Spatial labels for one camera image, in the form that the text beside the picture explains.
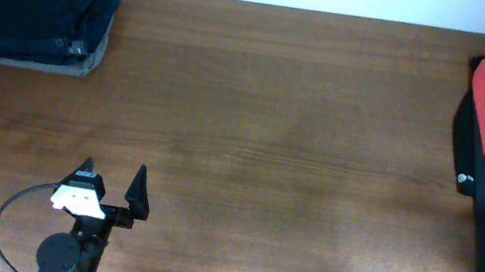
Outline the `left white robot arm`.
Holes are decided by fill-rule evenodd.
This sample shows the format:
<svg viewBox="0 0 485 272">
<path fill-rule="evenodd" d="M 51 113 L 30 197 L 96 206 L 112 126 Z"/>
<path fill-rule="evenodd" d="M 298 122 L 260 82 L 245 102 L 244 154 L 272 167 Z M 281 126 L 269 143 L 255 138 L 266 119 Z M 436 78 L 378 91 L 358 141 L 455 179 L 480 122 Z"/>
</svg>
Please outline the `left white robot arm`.
<svg viewBox="0 0 485 272">
<path fill-rule="evenodd" d="M 87 158 L 59 182 L 50 200 L 52 207 L 73 217 L 70 232 L 47 237 L 36 252 L 37 272 L 97 272 L 111 230 L 131 229 L 150 214 L 147 168 L 141 166 L 125 192 L 127 206 L 104 205 L 103 177 Z"/>
</svg>

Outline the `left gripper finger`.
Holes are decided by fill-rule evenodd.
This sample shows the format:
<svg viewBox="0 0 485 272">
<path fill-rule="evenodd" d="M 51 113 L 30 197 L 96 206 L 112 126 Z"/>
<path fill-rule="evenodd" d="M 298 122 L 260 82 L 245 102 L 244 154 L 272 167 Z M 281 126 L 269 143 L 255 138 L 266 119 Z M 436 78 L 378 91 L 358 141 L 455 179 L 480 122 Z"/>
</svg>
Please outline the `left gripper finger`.
<svg viewBox="0 0 485 272">
<path fill-rule="evenodd" d="M 79 165 L 79 167 L 74 170 L 74 173 L 77 176 L 82 176 L 82 177 L 93 177 L 94 176 L 94 159 L 92 157 L 88 157 L 85 159 L 85 161 Z"/>
<path fill-rule="evenodd" d="M 136 220 L 146 221 L 150 215 L 150 203 L 147 190 L 147 168 L 142 165 L 125 192 L 124 199 L 132 217 Z"/>
</svg>

